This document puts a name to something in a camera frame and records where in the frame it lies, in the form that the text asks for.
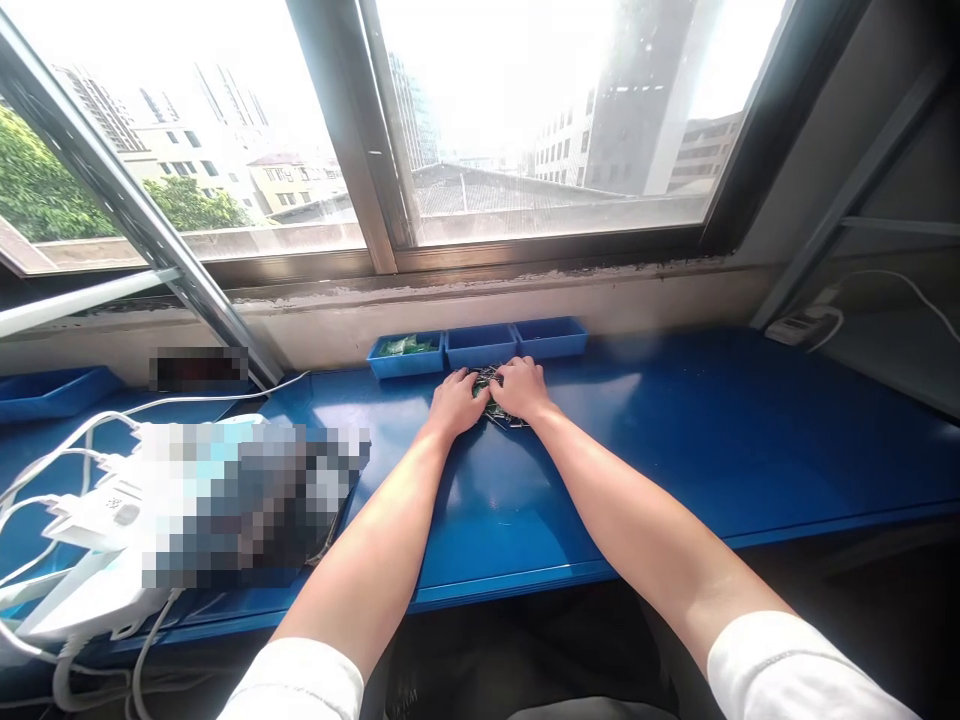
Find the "glass pane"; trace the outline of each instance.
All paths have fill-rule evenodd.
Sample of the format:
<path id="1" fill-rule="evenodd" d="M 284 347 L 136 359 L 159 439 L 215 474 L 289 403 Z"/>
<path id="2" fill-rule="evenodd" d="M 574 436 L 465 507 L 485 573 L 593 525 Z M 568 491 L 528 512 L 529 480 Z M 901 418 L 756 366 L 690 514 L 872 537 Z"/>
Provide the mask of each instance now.
<path id="1" fill-rule="evenodd" d="M 364 247 L 283 0 L 3 7 L 201 260 Z M 0 232 L 53 266 L 21 269 L 144 264 L 19 118 L 2 121 L 16 152 Z M 4 204 L 24 193 L 48 202 Z"/>
<path id="2" fill-rule="evenodd" d="M 702 222 L 785 0 L 377 8 L 431 245 Z"/>

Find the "blue bin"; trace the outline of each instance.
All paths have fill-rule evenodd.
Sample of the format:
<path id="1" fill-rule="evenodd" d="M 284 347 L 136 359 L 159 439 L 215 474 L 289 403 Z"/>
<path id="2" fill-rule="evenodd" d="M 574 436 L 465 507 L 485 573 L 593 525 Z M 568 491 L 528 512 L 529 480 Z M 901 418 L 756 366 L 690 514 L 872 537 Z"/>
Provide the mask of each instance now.
<path id="1" fill-rule="evenodd" d="M 583 355 L 587 348 L 587 331 L 576 318 L 527 320 L 514 325 L 520 338 L 520 354 L 534 360 Z"/>
<path id="2" fill-rule="evenodd" d="M 0 378 L 0 423 L 71 417 L 122 387 L 103 366 Z"/>
<path id="3" fill-rule="evenodd" d="M 447 358 L 454 370 L 505 363 L 517 354 L 512 325 L 479 325 L 447 331 Z"/>
<path id="4" fill-rule="evenodd" d="M 401 340 L 412 333 L 401 333 L 400 335 L 385 335 L 377 338 L 367 356 L 367 362 L 373 369 L 373 374 L 378 380 L 388 377 L 403 377 L 404 375 L 423 375 L 424 373 L 443 372 L 443 346 L 446 341 L 446 333 L 439 330 L 426 333 L 416 333 L 419 342 L 429 340 L 436 343 L 437 349 L 425 353 L 416 353 L 414 355 L 391 355 L 389 357 L 377 357 L 380 348 L 384 343 L 394 340 Z"/>

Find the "white shirt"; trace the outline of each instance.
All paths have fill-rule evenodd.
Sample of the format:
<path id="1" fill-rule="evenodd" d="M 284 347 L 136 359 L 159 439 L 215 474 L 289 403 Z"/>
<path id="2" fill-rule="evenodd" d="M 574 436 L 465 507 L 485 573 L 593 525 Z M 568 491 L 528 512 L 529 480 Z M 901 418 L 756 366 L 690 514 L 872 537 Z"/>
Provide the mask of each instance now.
<path id="1" fill-rule="evenodd" d="M 917 720 L 800 618 L 737 618 L 707 659 L 710 688 L 728 720 Z M 356 720 L 363 679 L 342 653 L 284 638 L 260 651 L 220 720 Z"/>

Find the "hand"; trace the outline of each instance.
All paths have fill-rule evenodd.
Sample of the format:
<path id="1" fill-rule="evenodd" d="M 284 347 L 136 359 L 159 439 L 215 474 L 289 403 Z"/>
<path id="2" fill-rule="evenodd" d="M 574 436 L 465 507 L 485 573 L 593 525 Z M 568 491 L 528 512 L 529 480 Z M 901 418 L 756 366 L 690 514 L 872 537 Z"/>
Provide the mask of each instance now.
<path id="1" fill-rule="evenodd" d="M 449 442 L 460 433 L 476 425 L 490 401 L 489 388 L 483 388 L 473 396 L 473 383 L 477 373 L 467 375 L 462 368 L 451 373 L 443 384 L 433 391 L 430 417 L 423 426 L 424 433 L 436 433 Z"/>
<path id="2" fill-rule="evenodd" d="M 501 366 L 497 375 L 503 378 L 503 385 L 496 379 L 491 380 L 490 392 L 500 407 L 511 415 L 533 424 L 544 411 L 557 409 L 547 394 L 543 367 L 534 364 L 532 357 L 514 358 Z"/>

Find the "green foliage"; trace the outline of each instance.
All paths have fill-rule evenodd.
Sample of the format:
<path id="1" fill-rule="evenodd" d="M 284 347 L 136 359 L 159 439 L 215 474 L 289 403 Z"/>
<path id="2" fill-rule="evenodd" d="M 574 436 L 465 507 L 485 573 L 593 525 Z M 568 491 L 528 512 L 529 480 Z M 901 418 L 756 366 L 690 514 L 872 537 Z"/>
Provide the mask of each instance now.
<path id="1" fill-rule="evenodd" d="M 145 180 L 143 186 L 173 226 L 182 232 L 250 225 L 246 210 L 236 200 L 222 190 L 208 198 L 192 177 L 167 177 L 162 184 Z"/>
<path id="2" fill-rule="evenodd" d="M 251 224 L 236 200 L 223 191 L 208 198 L 191 177 L 143 184 L 181 232 Z M 2 106 L 0 215 L 30 242 L 122 234 L 23 119 Z"/>
<path id="3" fill-rule="evenodd" d="M 23 119 L 2 106 L 0 215 L 31 242 L 120 234 Z"/>

